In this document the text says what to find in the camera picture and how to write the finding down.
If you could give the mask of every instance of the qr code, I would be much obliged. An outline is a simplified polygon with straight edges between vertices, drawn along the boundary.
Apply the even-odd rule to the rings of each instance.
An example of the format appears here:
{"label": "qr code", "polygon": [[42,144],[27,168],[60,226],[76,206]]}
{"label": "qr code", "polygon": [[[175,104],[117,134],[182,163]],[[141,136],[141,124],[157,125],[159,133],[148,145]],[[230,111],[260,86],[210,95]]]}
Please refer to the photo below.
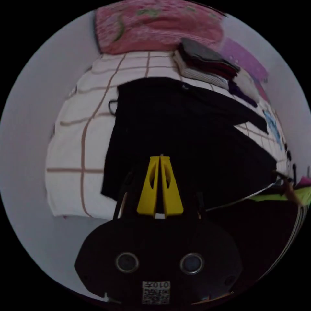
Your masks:
{"label": "qr code", "polygon": [[143,304],[167,305],[169,296],[170,282],[143,282]]}

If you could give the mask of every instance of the red blanket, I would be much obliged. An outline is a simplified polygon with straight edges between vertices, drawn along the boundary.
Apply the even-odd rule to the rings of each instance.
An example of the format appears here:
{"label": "red blanket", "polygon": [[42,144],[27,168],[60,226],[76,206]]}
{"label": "red blanket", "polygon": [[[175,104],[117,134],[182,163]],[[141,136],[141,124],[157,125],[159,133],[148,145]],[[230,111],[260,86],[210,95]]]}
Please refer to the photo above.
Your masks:
{"label": "red blanket", "polygon": [[183,0],[124,0],[96,11],[102,53],[175,50],[181,37],[217,49],[223,38],[220,13]]}

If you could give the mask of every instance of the pink fabric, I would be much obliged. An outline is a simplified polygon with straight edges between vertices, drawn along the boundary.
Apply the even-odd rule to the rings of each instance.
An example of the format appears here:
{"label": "pink fabric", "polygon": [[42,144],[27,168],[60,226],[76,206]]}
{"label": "pink fabric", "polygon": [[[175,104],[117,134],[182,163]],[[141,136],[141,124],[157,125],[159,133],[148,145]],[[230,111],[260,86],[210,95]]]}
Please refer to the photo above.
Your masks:
{"label": "pink fabric", "polygon": [[174,50],[181,37],[216,50],[223,38],[218,12],[183,0],[124,0],[96,10],[102,53]]}
{"label": "pink fabric", "polygon": [[298,183],[298,186],[308,186],[311,185],[311,178],[302,176],[300,182]]}
{"label": "pink fabric", "polygon": [[230,38],[225,39],[219,53],[224,58],[244,68],[259,81],[268,77],[268,72],[264,66],[248,50]]}

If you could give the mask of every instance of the gray fabric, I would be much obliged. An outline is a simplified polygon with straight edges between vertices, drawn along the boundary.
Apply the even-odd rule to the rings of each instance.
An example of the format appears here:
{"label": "gray fabric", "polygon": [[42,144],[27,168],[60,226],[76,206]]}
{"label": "gray fabric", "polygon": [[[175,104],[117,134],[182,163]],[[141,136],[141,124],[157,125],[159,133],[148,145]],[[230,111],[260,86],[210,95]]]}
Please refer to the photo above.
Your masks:
{"label": "gray fabric", "polygon": [[219,53],[206,47],[203,44],[198,43],[197,41],[188,38],[181,38],[181,43],[185,53],[187,53],[189,57],[199,58],[203,62],[223,62],[234,68],[236,71],[240,70],[239,66],[230,63],[229,61],[225,60]]}

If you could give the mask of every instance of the white bedsheet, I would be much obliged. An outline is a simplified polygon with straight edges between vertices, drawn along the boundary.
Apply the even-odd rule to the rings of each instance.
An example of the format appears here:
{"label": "white bedsheet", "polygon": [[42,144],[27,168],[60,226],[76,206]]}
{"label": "white bedsheet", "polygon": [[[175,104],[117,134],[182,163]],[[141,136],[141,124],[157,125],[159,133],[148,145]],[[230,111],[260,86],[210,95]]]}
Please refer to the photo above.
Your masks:
{"label": "white bedsheet", "polygon": [[[114,126],[108,102],[117,99],[116,87],[119,84],[147,76],[171,77],[233,97],[220,87],[181,77],[171,52],[102,55],[79,79],[55,123],[45,172],[47,199],[55,216],[112,219],[116,202],[100,194],[105,155]],[[234,98],[261,116],[262,109],[267,108],[276,118],[279,133],[285,140],[275,111],[263,98],[260,98],[257,108]],[[272,154],[278,161],[277,169],[287,173],[284,146],[281,151],[269,128],[269,135],[249,122],[237,128]]]}

